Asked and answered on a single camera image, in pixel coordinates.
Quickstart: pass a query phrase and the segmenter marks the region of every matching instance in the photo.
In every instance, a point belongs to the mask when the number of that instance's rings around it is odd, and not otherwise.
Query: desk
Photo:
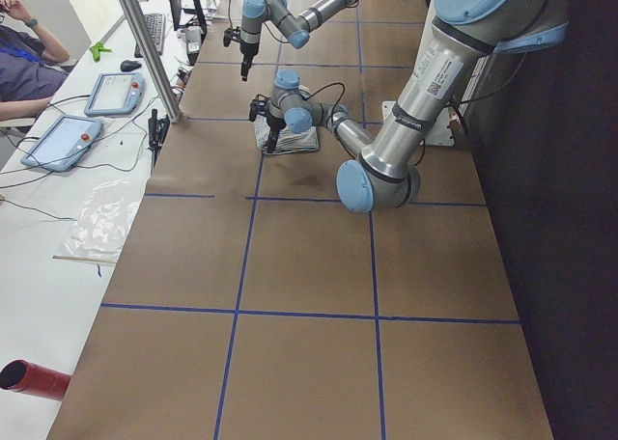
[[[167,12],[167,1],[154,1],[144,12]],[[162,56],[169,76],[177,70],[180,61],[186,61],[183,45],[176,40],[171,21]],[[90,52],[80,59],[75,69],[54,96],[53,102],[67,97],[87,95],[92,91],[101,72],[119,71],[123,59],[131,59],[135,45],[126,21],[105,42],[113,52],[102,53],[95,63]],[[143,99],[136,113],[148,109],[136,122],[146,127],[150,109],[147,107],[156,91],[145,68],[146,79]],[[65,102],[59,107],[67,114],[82,115],[86,100]],[[37,120],[28,136],[41,136],[56,120],[59,112],[46,110]],[[103,119],[105,134],[120,128],[129,118]],[[79,161],[92,166],[111,163],[128,169],[121,173],[109,167],[73,169],[65,174],[52,174],[31,184],[0,189],[8,200],[32,206],[59,216],[75,217],[94,187],[104,181],[130,179],[143,187],[151,171],[151,153],[146,150],[148,139],[144,130],[129,124],[113,137],[94,144]],[[29,149],[31,144],[21,147]],[[22,153],[16,151],[3,172],[24,168]],[[38,169],[0,175],[0,186],[18,184],[35,179],[45,172]],[[53,221],[29,210],[2,204],[0,206],[0,327],[3,330],[0,365],[13,359],[25,359],[73,373],[79,354],[90,331],[100,300],[110,280],[113,266],[99,266],[79,261],[54,260],[59,243],[65,238],[70,222]],[[56,416],[60,403],[0,391],[0,439],[37,440],[45,438]]]
[[[375,129],[425,11],[361,0],[301,51],[264,35],[246,83],[202,50],[50,440],[551,438],[469,152],[427,149],[417,203],[350,213],[332,136],[264,156],[246,120],[293,65]]]

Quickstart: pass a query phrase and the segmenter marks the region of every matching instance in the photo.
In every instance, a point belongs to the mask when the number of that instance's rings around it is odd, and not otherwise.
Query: person's arm
[[[24,23],[33,19],[28,8],[19,0],[0,0],[3,10],[15,20],[20,20]],[[45,46],[42,52],[42,58],[47,62],[59,63],[69,59],[69,52],[62,45],[60,40],[39,23],[32,27],[39,40]]]
[[[51,97],[0,102],[0,122],[25,117],[37,117],[49,105]]]

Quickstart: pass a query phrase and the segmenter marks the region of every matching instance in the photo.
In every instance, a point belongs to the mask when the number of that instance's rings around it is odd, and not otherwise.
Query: red pipe
[[[65,395],[69,382],[68,374],[24,360],[15,360],[0,372],[0,388],[58,401]]]

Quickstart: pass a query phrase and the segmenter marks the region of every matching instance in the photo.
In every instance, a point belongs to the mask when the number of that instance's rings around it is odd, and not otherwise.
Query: keyboard
[[[163,40],[165,39],[165,14],[144,14],[144,19],[146,20],[146,27],[156,47],[156,53],[161,54],[163,52]],[[137,44],[135,45],[135,52],[133,55],[135,57],[142,57],[142,53]]]

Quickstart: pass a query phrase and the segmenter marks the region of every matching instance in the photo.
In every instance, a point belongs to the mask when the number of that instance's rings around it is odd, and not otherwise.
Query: plastic bag
[[[144,181],[115,179],[95,188],[54,258],[115,263],[140,201]]]

